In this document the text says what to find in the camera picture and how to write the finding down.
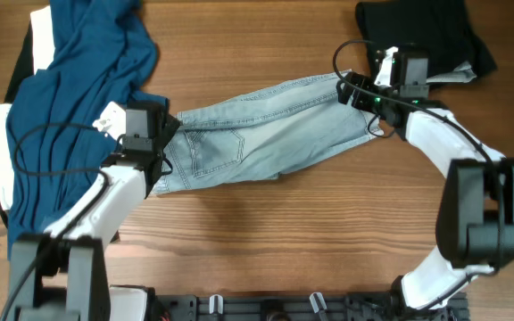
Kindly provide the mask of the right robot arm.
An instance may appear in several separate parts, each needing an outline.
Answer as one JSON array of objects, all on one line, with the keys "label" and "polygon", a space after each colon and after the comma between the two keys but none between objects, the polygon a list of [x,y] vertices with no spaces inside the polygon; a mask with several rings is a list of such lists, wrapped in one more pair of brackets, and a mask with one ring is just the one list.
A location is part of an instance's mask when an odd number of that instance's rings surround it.
[{"label": "right robot arm", "polygon": [[395,285],[409,315],[446,306],[472,281],[496,276],[514,260],[514,158],[481,143],[444,103],[429,99],[424,53],[387,54],[380,70],[389,74],[388,86],[339,74],[339,102],[383,120],[445,178],[436,246]]}]

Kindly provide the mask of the light blue denim jeans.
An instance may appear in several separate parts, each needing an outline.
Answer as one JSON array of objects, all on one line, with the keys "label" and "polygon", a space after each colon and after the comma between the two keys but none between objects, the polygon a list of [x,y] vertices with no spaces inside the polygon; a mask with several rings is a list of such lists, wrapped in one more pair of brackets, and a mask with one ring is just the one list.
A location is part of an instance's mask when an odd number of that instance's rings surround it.
[{"label": "light blue denim jeans", "polygon": [[371,113],[338,101],[335,74],[289,80],[182,111],[154,194],[273,180],[380,134]]}]

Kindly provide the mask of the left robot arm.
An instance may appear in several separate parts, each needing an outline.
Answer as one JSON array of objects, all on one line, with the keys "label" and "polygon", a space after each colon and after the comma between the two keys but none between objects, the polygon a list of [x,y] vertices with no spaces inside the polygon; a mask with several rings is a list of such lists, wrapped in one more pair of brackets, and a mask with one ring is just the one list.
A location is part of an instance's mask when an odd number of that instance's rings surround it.
[{"label": "left robot arm", "polygon": [[77,203],[42,234],[12,246],[3,320],[167,320],[151,287],[111,286],[104,249],[173,167],[164,148],[180,123],[162,103],[130,102],[125,132]]}]

